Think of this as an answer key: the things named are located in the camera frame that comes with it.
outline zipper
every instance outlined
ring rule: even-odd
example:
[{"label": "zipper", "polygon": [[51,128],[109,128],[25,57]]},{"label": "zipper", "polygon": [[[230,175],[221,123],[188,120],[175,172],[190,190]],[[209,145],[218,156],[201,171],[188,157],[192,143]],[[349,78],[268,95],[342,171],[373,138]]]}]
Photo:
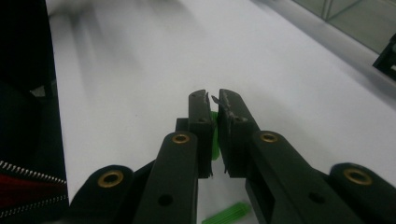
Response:
[{"label": "zipper", "polygon": [[68,199],[67,182],[0,161],[0,220]]}]

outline white table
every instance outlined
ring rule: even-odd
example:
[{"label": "white table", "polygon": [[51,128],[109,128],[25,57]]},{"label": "white table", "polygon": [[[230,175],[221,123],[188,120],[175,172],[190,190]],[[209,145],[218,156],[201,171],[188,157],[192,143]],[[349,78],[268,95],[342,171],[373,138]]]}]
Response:
[{"label": "white table", "polygon": [[[262,129],[282,133],[320,171],[351,161],[396,185],[394,100],[267,5],[49,0],[48,7],[70,199],[99,168],[137,170],[155,159],[176,119],[188,116],[188,95],[220,88],[240,93]],[[225,175],[222,160],[213,167],[214,178],[199,181],[198,223],[248,202],[245,181]],[[251,214],[241,223],[255,222]]]}]

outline black object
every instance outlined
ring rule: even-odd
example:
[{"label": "black object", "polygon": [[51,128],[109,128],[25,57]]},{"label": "black object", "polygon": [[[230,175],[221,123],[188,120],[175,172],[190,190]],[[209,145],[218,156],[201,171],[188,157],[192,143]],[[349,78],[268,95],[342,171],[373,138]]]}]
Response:
[{"label": "black object", "polygon": [[373,66],[396,80],[396,34],[390,39]]},{"label": "black object", "polygon": [[[396,189],[378,175],[352,163],[322,174],[283,136],[260,131],[239,94],[220,90],[219,99],[213,99],[219,104],[219,144],[226,170],[231,177],[247,180],[260,223],[396,223]],[[190,95],[189,118],[177,120],[177,132],[165,137],[157,160],[136,172],[143,178],[116,175],[103,189],[100,176],[106,180],[109,172],[123,173],[126,168],[99,170],[78,192],[70,212],[53,223],[195,223],[198,171],[203,163],[201,175],[208,177],[210,161],[205,160],[210,158],[202,155],[211,150],[200,142],[212,139],[214,125],[207,116],[207,100],[205,91]],[[194,125],[194,130],[210,134],[192,133]],[[100,222],[96,210],[104,210]]]}]

